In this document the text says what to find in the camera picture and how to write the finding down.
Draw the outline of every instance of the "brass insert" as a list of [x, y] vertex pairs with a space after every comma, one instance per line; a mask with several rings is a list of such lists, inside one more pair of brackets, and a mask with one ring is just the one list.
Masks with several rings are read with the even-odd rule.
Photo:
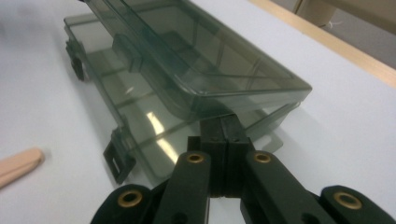
[[262, 163], [267, 163], [271, 161], [271, 157], [264, 153], [256, 153], [254, 155], [254, 160]]
[[138, 190], [127, 190], [123, 192], [118, 200], [119, 206], [121, 207], [134, 207], [138, 205], [143, 199], [143, 195]]
[[199, 154], [191, 154], [188, 158], [187, 161], [193, 162], [193, 163], [199, 163], [204, 160], [204, 157], [199, 155]]
[[333, 197], [338, 203], [346, 208], [358, 210], [362, 207], [361, 201], [351, 194], [345, 192], [336, 192], [334, 193]]

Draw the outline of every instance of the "transparent plastic container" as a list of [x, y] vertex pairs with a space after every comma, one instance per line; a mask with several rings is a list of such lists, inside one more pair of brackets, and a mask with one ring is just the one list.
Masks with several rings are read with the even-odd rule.
[[[167, 109], [144, 74], [120, 59], [114, 50], [118, 40], [94, 15], [64, 21], [69, 36], [66, 49], [76, 75], [95, 83], [118, 125], [113, 133], [108, 131], [111, 142], [105, 152], [116, 180], [125, 179], [136, 158], [154, 186], [162, 183], [172, 174], [178, 155], [187, 150], [188, 136], [200, 135], [199, 123], [181, 119]], [[120, 43], [116, 48], [129, 48]], [[297, 105], [269, 106], [237, 115], [247, 136], [255, 141], [266, 134], [272, 137], [271, 131]], [[274, 138], [265, 150], [275, 151], [281, 144]]]
[[189, 1], [86, 1], [128, 69], [184, 120], [301, 102], [311, 87]]

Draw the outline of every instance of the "plastic box compartment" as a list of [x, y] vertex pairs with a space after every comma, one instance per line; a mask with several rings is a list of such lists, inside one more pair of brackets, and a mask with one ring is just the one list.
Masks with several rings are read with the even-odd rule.
[[[118, 125], [105, 152], [117, 182], [130, 173], [134, 158], [154, 186], [163, 182], [178, 155], [186, 151], [187, 137], [199, 135], [198, 122], [185, 121], [167, 110], [143, 75], [130, 71], [120, 60], [112, 49], [115, 40], [94, 15], [64, 21], [69, 36], [66, 49], [78, 78], [95, 83]], [[275, 151], [282, 143], [271, 131], [297, 105], [267, 107], [238, 117], [252, 141], [265, 134], [273, 137], [266, 150]]]
[[311, 87], [189, 1], [90, 0], [113, 49], [184, 120], [301, 102]]

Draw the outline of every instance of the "clear plastic box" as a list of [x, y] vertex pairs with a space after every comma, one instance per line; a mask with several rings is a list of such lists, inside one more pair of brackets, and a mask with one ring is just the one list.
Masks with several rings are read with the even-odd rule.
[[[187, 150], [188, 136], [199, 135], [198, 122], [181, 119], [167, 109], [144, 74], [125, 65], [114, 50], [130, 46], [122, 46], [94, 15], [64, 21], [69, 36], [66, 49], [78, 78], [95, 83], [118, 125], [112, 134], [108, 131], [111, 142], [106, 149], [116, 180], [125, 179], [133, 166], [130, 161], [137, 158], [154, 186], [163, 182], [172, 173], [178, 155]], [[268, 106], [238, 113], [238, 118], [255, 141], [265, 134], [273, 136], [271, 131], [297, 105]], [[273, 138], [266, 150], [275, 151], [281, 144]]]
[[183, 0], [86, 1], [113, 49], [184, 120], [301, 102], [311, 87]]

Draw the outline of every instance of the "white table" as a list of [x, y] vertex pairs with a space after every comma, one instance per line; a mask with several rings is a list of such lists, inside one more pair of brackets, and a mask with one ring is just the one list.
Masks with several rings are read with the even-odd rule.
[[[316, 194], [351, 187], [396, 217], [396, 90], [245, 0], [193, 2], [313, 86], [276, 131], [297, 179]], [[63, 18], [87, 12], [77, 1], [0, 6], [0, 158], [32, 146], [47, 157], [0, 189], [1, 223], [88, 223], [117, 187], [102, 156], [109, 136], [86, 101], [96, 97], [102, 116], [106, 106], [64, 50]], [[134, 176], [148, 183], [139, 167]], [[237, 200], [212, 200], [210, 223], [220, 221], [243, 223]]]

